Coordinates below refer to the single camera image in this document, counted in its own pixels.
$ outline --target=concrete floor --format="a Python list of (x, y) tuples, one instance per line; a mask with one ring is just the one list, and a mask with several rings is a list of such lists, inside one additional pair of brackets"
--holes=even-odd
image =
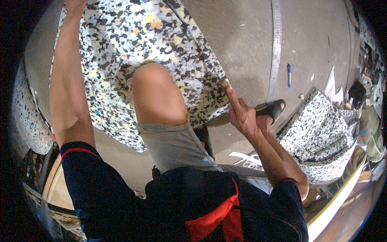
[[(237, 95), (252, 106), (264, 103), (273, 48), (271, 1), (182, 2), (213, 48)], [(49, 121), (48, 77), (61, 6), (61, 2), (52, 3), (25, 52), (30, 85), (37, 91), (38, 105)], [(275, 132), (301, 104), (300, 93), (306, 96), (313, 86), (324, 89), (333, 65), (336, 87), (346, 87), (351, 52), (347, 12), (342, 0), (283, 0), (281, 12), (283, 43), (274, 99), (284, 99), (286, 109), (272, 127)], [(292, 65), (291, 88), (287, 86), (288, 63)], [(94, 132), (97, 150), (104, 161), (120, 173), (128, 186), (144, 191), (152, 179), (154, 165), (148, 153), (138, 153), (97, 129)], [(233, 164), (238, 160), (228, 156), (231, 151), (253, 150), (229, 123), (227, 115), (210, 121), (209, 132), (218, 163)]]

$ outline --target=shirt sleeve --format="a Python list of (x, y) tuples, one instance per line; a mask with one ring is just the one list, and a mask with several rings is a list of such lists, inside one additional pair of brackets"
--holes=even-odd
[(273, 188), (270, 196), (273, 213), (289, 226), (298, 229), (302, 235), (302, 241), (308, 241), (308, 227), (296, 180), (293, 178), (282, 180)]
[(88, 241), (108, 240), (106, 235), (117, 234), (123, 226), (135, 233), (141, 199), (118, 172), (85, 142), (67, 143), (60, 154), (67, 189)]

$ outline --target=black t-shirt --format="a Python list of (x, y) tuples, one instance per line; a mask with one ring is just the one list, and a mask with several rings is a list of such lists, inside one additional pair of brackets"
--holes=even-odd
[(308, 241), (294, 179), (267, 195), (232, 172), (181, 167), (149, 182), (140, 199), (92, 146), (60, 152), (88, 241)]

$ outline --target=person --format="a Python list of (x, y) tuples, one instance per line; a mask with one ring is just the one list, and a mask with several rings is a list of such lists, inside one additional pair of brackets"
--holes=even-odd
[(156, 63), (135, 72), (132, 91), (137, 128), (161, 175), (146, 185), (146, 199), (135, 196), (96, 150), (79, 55), (85, 4), (66, 1), (50, 112), (68, 192), (88, 241), (308, 241), (301, 203), (308, 179), (270, 130), (284, 104), (256, 116), (230, 87), (225, 90), (231, 123), (256, 149), (273, 186), (268, 195), (246, 181), (249, 175), (237, 175), (207, 154), (179, 88)]

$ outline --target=blue pen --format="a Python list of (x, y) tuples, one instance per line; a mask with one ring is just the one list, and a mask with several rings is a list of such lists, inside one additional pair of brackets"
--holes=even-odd
[(288, 64), (288, 87), (290, 87), (291, 83), (291, 65)]

